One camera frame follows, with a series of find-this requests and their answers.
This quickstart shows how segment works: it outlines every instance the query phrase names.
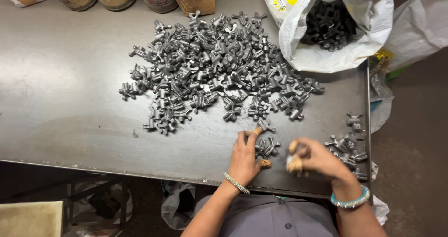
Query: metal table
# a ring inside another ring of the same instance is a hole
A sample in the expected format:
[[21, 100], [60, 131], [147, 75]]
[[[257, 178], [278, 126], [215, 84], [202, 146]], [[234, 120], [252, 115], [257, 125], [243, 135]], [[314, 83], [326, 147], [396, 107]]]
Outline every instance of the metal table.
[[[216, 0], [216, 13], [204, 19], [240, 10], [249, 16], [269, 14], [263, 0]], [[237, 132], [255, 127], [245, 111], [235, 123], [225, 123], [220, 99], [207, 112], [192, 114], [192, 121], [179, 125], [175, 134], [163, 136], [142, 128], [149, 94], [121, 100], [118, 89], [131, 81], [128, 70], [134, 62], [146, 63], [127, 53], [153, 40], [157, 18], [188, 24], [179, 8], [157, 14], [138, 0], [122, 12], [100, 3], [74, 12], [58, 0], [24, 9], [0, 0], [0, 17], [0, 160], [218, 185]], [[278, 27], [270, 14], [262, 27], [277, 44]], [[331, 134], [348, 133], [349, 110], [369, 113], [367, 66], [313, 76], [326, 92], [306, 102], [302, 122], [289, 121], [283, 112], [268, 115], [277, 127], [274, 138], [282, 143], [281, 154], [270, 158], [272, 168], [260, 172], [252, 190], [318, 198], [331, 194], [329, 182], [318, 174], [299, 179], [288, 174], [284, 152], [296, 136], [323, 143]], [[369, 116], [362, 118], [370, 134]], [[370, 173], [370, 160], [360, 166]]]

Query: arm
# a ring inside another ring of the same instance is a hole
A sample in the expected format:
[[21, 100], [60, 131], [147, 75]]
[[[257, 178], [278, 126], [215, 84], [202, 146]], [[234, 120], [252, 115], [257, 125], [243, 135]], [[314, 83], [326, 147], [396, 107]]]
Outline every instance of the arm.
[[[233, 145], [232, 158], [227, 173], [244, 187], [260, 171], [260, 161], [255, 162], [255, 142], [257, 137], [256, 133], [251, 133], [246, 144], [246, 131], [241, 131], [238, 133], [238, 139]], [[240, 190], [224, 178], [224, 181], [188, 224], [181, 236], [218, 236], [227, 210], [239, 193]]]
[[[290, 147], [290, 153], [302, 158], [303, 169], [318, 171], [333, 179], [332, 187], [337, 200], [351, 201], [362, 195], [361, 184], [356, 177], [321, 143], [304, 137], [296, 138], [293, 143], [295, 147]], [[354, 209], [338, 208], [338, 211], [344, 237], [386, 237], [368, 203]]]

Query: gray shirt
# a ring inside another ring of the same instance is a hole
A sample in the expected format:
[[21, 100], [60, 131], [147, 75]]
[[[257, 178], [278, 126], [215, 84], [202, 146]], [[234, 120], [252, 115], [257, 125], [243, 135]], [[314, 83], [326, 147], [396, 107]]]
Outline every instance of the gray shirt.
[[[210, 199], [197, 202], [194, 213]], [[239, 194], [232, 202], [220, 237], [337, 237], [327, 208], [304, 199]]]

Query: beaded bracelet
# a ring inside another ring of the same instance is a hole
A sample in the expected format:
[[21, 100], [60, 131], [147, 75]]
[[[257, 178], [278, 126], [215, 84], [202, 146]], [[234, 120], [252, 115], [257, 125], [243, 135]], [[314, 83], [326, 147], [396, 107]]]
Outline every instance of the beaded bracelet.
[[355, 200], [351, 200], [351, 201], [339, 201], [336, 200], [335, 198], [335, 194], [332, 194], [332, 197], [330, 199], [330, 201], [332, 202], [333, 205], [337, 206], [337, 207], [342, 207], [342, 208], [355, 208], [358, 207], [362, 204], [364, 204], [370, 197], [370, 190], [369, 188], [367, 188], [364, 185], [361, 185], [362, 189], [364, 190], [363, 194], [361, 195], [360, 198], [357, 198]]
[[237, 183], [235, 180], [233, 180], [232, 177], [230, 177], [227, 172], [224, 172], [224, 177], [229, 180], [234, 186], [236, 186], [240, 191], [244, 192], [245, 194], [250, 194], [250, 191], [244, 187], [242, 187], [239, 183]]

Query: person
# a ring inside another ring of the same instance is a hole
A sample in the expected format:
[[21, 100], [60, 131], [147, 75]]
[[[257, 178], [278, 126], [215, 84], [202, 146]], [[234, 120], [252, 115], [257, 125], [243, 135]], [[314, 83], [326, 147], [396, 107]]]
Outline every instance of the person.
[[[255, 161], [257, 137], [256, 133], [250, 133], [248, 138], [246, 131], [238, 133], [227, 171], [236, 185], [247, 186], [260, 171], [260, 160]], [[348, 167], [321, 143], [305, 137], [296, 138], [295, 143], [303, 146], [297, 151], [302, 150], [309, 154], [307, 158], [302, 159], [303, 169], [318, 171], [332, 178], [333, 195], [337, 201], [344, 204], [365, 195], [365, 189]], [[198, 201], [195, 216], [181, 236], [339, 236], [332, 216], [325, 206], [304, 199], [240, 194], [236, 185], [225, 178], [213, 195]], [[339, 207], [338, 213], [339, 232], [344, 237], [386, 236], [368, 202], [355, 208]]]

